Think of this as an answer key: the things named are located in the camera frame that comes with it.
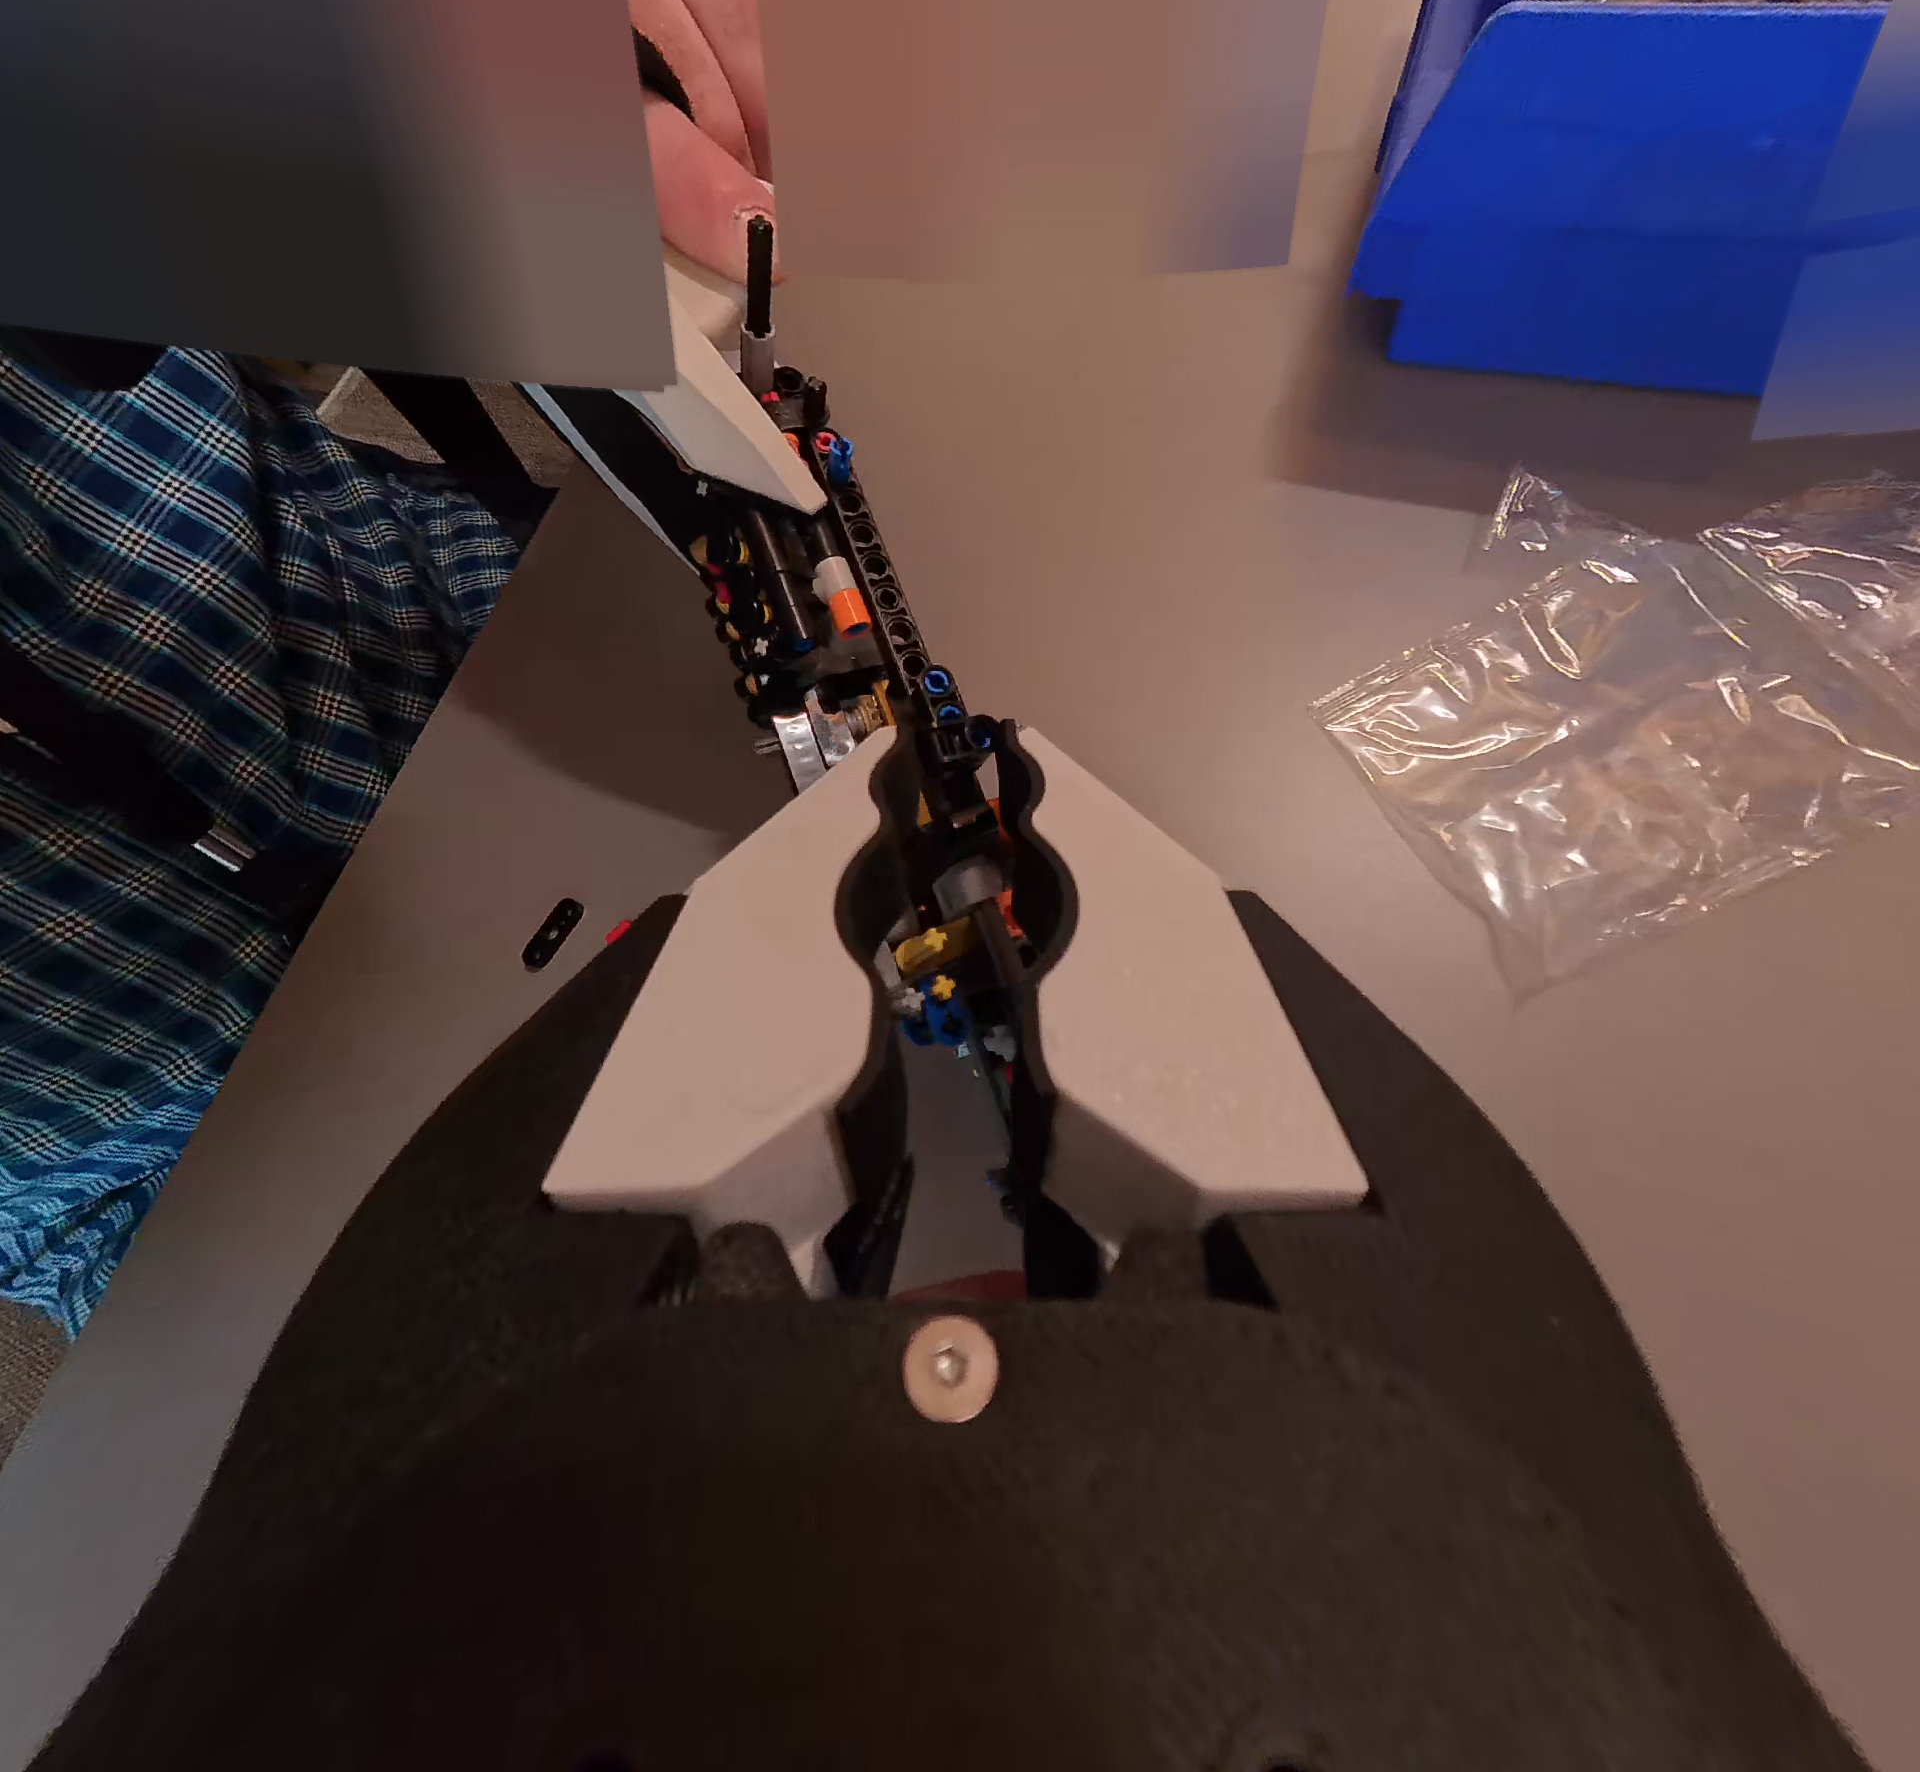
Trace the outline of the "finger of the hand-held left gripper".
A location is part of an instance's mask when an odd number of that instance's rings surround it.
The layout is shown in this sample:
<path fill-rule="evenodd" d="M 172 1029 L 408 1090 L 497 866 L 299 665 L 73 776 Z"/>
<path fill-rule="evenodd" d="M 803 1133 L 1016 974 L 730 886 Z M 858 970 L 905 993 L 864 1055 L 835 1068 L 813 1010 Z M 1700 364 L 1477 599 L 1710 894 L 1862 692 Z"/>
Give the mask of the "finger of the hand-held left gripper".
<path fill-rule="evenodd" d="M 708 537 L 705 481 L 624 396 L 525 382 L 514 392 L 661 544 L 694 559 Z"/>
<path fill-rule="evenodd" d="M 826 495 L 738 373 L 743 291 L 685 260 L 664 264 L 676 378 L 664 438 L 690 469 L 813 514 Z"/>

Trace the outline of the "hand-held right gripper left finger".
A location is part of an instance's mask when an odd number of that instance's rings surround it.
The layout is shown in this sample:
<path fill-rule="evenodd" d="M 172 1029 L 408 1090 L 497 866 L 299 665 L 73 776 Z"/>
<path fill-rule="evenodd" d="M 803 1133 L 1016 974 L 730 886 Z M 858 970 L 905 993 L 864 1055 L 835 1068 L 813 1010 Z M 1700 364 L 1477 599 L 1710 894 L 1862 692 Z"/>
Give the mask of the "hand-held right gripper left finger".
<path fill-rule="evenodd" d="M 771 1231 L 811 1296 L 883 1288 L 905 1106 L 859 859 L 892 866 L 882 729 L 688 889 L 542 1179 L 578 1212 Z"/>

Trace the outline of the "person's left hand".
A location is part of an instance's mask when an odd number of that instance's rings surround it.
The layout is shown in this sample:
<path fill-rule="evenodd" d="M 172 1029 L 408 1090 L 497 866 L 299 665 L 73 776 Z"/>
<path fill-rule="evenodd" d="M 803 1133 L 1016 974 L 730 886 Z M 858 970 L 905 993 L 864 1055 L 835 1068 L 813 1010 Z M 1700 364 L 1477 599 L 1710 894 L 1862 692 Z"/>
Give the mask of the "person's left hand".
<path fill-rule="evenodd" d="M 659 232 L 748 276 L 749 218 L 773 217 L 757 0 L 628 0 Z"/>

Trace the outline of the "small clear plastic bag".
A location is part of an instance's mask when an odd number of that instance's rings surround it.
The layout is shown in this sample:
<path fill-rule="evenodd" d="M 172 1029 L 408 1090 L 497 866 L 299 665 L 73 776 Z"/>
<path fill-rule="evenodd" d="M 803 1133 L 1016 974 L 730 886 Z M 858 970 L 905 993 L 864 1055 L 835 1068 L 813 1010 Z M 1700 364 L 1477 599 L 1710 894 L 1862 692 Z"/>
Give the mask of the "small clear plastic bag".
<path fill-rule="evenodd" d="M 1917 481 L 1815 485 L 1700 538 L 1837 660 L 1917 703 Z"/>

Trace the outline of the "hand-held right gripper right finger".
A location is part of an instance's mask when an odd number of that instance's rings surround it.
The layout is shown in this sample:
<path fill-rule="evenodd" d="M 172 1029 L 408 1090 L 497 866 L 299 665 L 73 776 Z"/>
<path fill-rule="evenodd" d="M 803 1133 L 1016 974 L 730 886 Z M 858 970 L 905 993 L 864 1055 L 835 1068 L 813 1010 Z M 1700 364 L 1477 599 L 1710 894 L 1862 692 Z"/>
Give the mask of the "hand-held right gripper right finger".
<path fill-rule="evenodd" d="M 1368 1176 L 1222 877 L 1016 722 L 997 805 L 1035 952 L 1008 1177 L 1027 1295 L 1091 1299 L 1143 1231 L 1362 1209 Z"/>

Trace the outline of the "multicoloured lego vehicle model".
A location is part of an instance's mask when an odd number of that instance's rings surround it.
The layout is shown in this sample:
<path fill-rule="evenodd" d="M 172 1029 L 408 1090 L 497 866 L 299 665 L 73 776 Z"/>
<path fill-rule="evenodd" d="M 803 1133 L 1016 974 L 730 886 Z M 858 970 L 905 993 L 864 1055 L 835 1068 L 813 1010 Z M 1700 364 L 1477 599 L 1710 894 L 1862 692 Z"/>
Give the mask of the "multicoloured lego vehicle model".
<path fill-rule="evenodd" d="M 1069 876 L 1031 823 L 1043 776 L 1014 751 L 1012 724 L 975 713 L 930 655 L 826 384 L 776 361 L 773 225 L 751 212 L 743 237 L 740 380 L 822 501 L 779 516 L 748 492 L 708 490 L 685 557 L 757 750 L 783 759 L 794 792 L 895 734 L 911 779 L 893 838 L 903 914 L 880 972 L 911 1037 L 979 1055 L 1008 1140 L 992 1179 L 1007 1216 L 1028 1227 L 1047 1209 L 1047 1118 L 1025 993 L 1071 917 Z"/>

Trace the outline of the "blue storage bin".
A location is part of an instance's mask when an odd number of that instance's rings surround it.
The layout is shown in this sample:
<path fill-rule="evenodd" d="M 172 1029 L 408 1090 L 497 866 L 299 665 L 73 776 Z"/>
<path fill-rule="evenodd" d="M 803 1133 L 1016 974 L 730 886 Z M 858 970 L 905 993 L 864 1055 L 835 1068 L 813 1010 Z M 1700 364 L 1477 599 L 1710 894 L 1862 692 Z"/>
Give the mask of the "blue storage bin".
<path fill-rule="evenodd" d="M 1348 277 L 1384 358 L 1759 396 L 1886 11 L 1423 0 Z"/>

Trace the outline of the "large clear plastic bag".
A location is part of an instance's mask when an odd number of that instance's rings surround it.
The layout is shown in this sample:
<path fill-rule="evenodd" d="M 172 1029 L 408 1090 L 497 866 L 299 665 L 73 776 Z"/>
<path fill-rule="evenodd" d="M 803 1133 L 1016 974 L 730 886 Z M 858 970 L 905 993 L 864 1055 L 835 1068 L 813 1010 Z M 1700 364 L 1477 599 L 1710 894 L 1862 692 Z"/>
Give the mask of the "large clear plastic bag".
<path fill-rule="evenodd" d="M 1474 556 L 1525 588 L 1313 705 L 1521 996 L 1917 823 L 1919 696 L 1700 537 L 1519 467 Z"/>

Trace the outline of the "blue plaid clothing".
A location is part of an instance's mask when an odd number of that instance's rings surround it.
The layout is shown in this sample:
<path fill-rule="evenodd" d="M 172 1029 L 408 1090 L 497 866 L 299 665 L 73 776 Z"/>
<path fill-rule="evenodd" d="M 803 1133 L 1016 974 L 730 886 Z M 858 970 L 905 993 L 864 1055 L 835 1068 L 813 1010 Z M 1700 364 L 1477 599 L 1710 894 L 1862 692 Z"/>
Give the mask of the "blue plaid clothing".
<path fill-rule="evenodd" d="M 5 331 L 3 1288 L 75 1337 L 552 492 Z"/>

